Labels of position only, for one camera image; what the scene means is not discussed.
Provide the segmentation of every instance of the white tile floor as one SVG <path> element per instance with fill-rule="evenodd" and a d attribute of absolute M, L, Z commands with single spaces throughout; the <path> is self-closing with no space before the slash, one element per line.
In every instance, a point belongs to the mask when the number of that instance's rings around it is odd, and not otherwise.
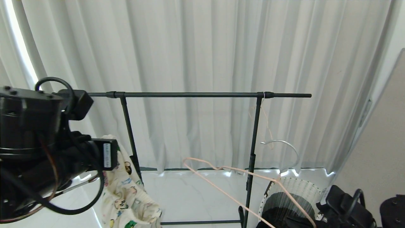
<path fill-rule="evenodd" d="M 246 175 L 226 171 L 201 171 L 207 179 L 234 196 L 243 204 L 246 201 Z M 276 170 L 256 170 L 263 176 L 276 177 Z M 239 219 L 238 205 L 223 193 L 192 175 L 189 171 L 156 171 L 142 172 L 148 194 L 158 202 L 162 209 L 162 222 L 204 221 L 204 220 L 237 220 Z M 286 176 L 294 177 L 289 171 Z M 326 176 L 323 169 L 301 170 L 299 177 L 313 182 L 319 188 L 325 188 L 332 180 L 332 175 Z M 259 204 L 266 190 L 268 181 L 254 178 L 250 208 L 258 211 Z M 52 202 L 67 209 L 76 209 L 86 205 L 97 193 L 98 184 L 92 183 L 68 192 Z M 100 202 L 93 209 L 80 215 L 59 215 L 43 209 L 37 214 L 12 224 L 0 225 L 0 228 L 101 228 Z M 257 218 L 249 216 L 248 227 L 254 228 Z M 202 224 L 202 225 L 165 225 L 164 228 L 239 228 L 240 224 Z"/>

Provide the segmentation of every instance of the white label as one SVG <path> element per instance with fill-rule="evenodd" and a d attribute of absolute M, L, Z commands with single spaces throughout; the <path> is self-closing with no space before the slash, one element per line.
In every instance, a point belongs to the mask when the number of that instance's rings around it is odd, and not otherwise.
<path fill-rule="evenodd" d="M 104 143 L 104 167 L 111 168 L 111 144 Z"/>
<path fill-rule="evenodd" d="M 322 199 L 321 199 L 321 201 L 320 201 L 320 203 L 321 203 L 321 205 L 325 205 L 326 204 L 326 198 L 328 197 L 328 194 L 329 194 L 329 192 L 330 192 L 330 188 L 331 188 L 332 186 L 329 186 L 329 187 L 327 187 L 327 188 L 325 188 L 323 191 L 322 191 Z"/>

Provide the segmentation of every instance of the black clothes rack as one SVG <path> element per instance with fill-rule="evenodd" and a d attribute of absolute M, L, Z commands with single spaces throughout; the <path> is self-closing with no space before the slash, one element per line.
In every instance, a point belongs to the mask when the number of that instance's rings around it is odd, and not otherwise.
<path fill-rule="evenodd" d="M 128 136 L 131 143 L 132 155 L 131 160 L 134 163 L 135 170 L 142 180 L 141 168 L 139 167 L 138 155 L 136 153 L 134 134 L 132 132 L 131 121 L 128 113 L 127 97 L 251 97 L 257 98 L 256 100 L 256 112 L 254 118 L 252 146 L 250 149 L 249 159 L 249 172 L 254 172 L 254 163 L 256 159 L 255 145 L 257 137 L 257 128 L 259 124 L 260 106 L 262 99 L 268 99 L 273 97 L 311 97 L 311 94 L 305 93 L 273 93 L 273 92 L 93 92 L 89 93 L 91 97 L 108 97 L 119 98 L 121 100 L 122 110 L 124 112 L 124 118 L 127 126 Z M 252 193 L 253 176 L 248 175 L 246 182 L 246 207 L 250 206 L 250 195 Z M 220 221 L 189 221 L 189 222 L 162 222 L 161 225 L 184 225 L 184 224 L 218 224 L 218 223 L 240 223 L 242 228 L 247 226 L 248 211 L 243 214 L 243 209 L 240 206 L 238 209 L 239 220 L 220 220 Z"/>

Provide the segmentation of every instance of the cartoon print fabric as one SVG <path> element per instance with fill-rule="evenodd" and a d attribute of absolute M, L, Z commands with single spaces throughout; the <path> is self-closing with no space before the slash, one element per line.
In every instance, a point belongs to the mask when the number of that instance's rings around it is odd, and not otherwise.
<path fill-rule="evenodd" d="M 103 138 L 116 139 L 108 135 Z M 118 166 L 104 171 L 102 197 L 103 228 L 161 228 L 162 210 L 145 191 L 122 146 L 118 148 Z"/>

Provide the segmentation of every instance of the silver metal hook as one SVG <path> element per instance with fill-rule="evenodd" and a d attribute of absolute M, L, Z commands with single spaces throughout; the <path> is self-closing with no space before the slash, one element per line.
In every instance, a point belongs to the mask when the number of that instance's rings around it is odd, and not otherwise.
<path fill-rule="evenodd" d="M 272 143 L 272 142 L 282 142 L 282 143 L 284 143 L 284 144 L 290 146 L 290 147 L 294 150 L 295 154 L 297 155 L 297 159 L 296 159 L 296 161 L 294 162 L 294 164 L 293 164 L 292 167 L 295 167 L 295 166 L 298 165 L 298 162 L 299 162 L 299 155 L 298 155 L 297 149 L 295 149 L 295 147 L 294 147 L 291 143 L 289 143 L 289 142 L 287 142 L 287 141 L 284 141 L 284 140 L 280 140 L 280 139 L 273 139 L 273 140 L 270 140 L 270 141 L 267 141 L 267 142 L 260 142 L 260 144 L 269 144 L 269 143 Z M 288 170 L 288 168 L 289 168 L 289 166 L 287 166 L 286 168 L 280 169 L 280 173 L 285 172 L 286 170 Z"/>

